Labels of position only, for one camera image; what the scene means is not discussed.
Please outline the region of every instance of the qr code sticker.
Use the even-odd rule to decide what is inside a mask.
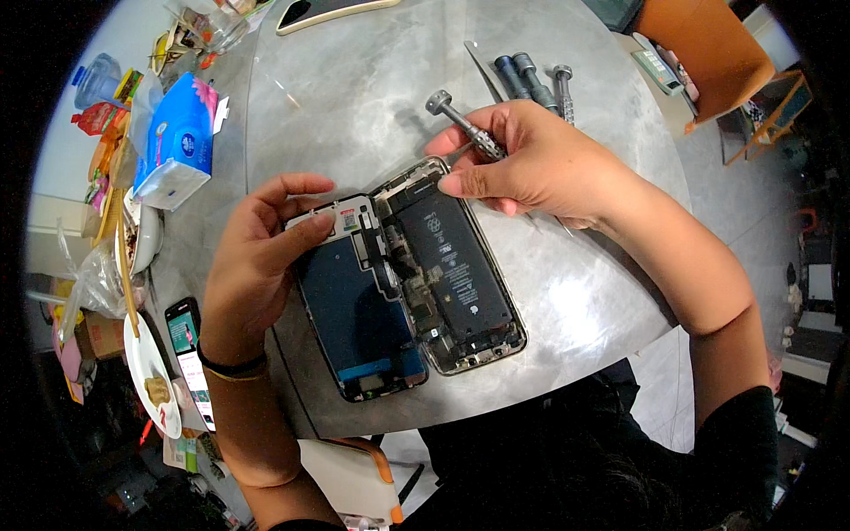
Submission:
[[[343,227],[345,230],[357,229],[357,217],[354,215],[353,208],[351,210],[343,210],[339,212],[339,215],[343,217]]]

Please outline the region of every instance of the gray table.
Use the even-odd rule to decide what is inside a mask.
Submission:
[[[242,179],[250,190],[277,172],[309,170],[337,181],[332,197],[365,191],[409,166],[450,124],[424,110],[434,90],[452,93],[460,111],[492,104],[463,47],[466,39],[487,58],[524,50],[541,71],[571,65],[576,126],[689,208],[682,165],[655,100],[581,0],[404,0],[278,37],[274,26],[286,5],[272,8],[251,35],[256,42],[243,42],[234,57],[223,58],[253,51],[245,63],[250,70],[241,71],[250,72],[246,108],[237,112],[244,121],[225,123],[219,136],[233,131],[226,143],[216,138],[213,179],[167,216],[161,254],[172,258],[160,257],[153,268],[161,299],[157,277],[173,276],[174,268],[184,291],[202,293],[210,253]],[[232,96],[235,108],[241,100]],[[200,201],[200,213],[184,212]],[[670,330],[657,290],[609,240],[589,231],[570,238],[542,215],[509,218],[477,202],[473,210],[526,323],[529,346],[457,376],[432,370],[423,386],[350,404],[337,392],[293,294],[267,347],[280,350],[273,376],[299,436],[392,432],[479,415],[587,376]],[[174,263],[170,238],[185,246],[182,260],[194,264]],[[169,293],[168,303],[177,298]]]

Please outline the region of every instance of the hand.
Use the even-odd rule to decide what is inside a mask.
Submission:
[[[268,329],[292,288],[289,266],[333,228],[320,214],[281,232],[281,222],[322,204],[295,194],[333,189],[314,173],[283,173],[248,195],[230,215],[212,268],[201,318],[201,344],[212,362],[239,364],[262,352]]]
[[[602,229],[626,184],[640,180],[595,140],[538,104],[513,100],[467,115],[507,148],[508,157],[487,163],[465,151],[439,188],[455,197],[480,198],[508,216],[540,209],[575,229]],[[453,125],[425,146],[427,155],[448,155],[469,143]]]

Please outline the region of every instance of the calculator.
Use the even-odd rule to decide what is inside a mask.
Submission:
[[[632,57],[646,70],[655,84],[659,86],[668,96],[676,96],[682,93],[684,85],[670,71],[661,57],[654,50],[640,50],[632,52]]]

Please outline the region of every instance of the black wristband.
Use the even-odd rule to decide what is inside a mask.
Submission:
[[[217,372],[222,376],[228,376],[231,378],[236,378],[239,375],[243,375],[247,372],[251,372],[257,369],[260,365],[266,363],[266,354],[263,351],[262,354],[257,356],[254,359],[250,359],[245,363],[240,363],[238,365],[221,365],[217,363],[213,363],[206,356],[204,356],[201,351],[201,342],[198,342],[197,346],[198,359],[201,361],[201,365],[207,367],[209,370],[213,372]]]

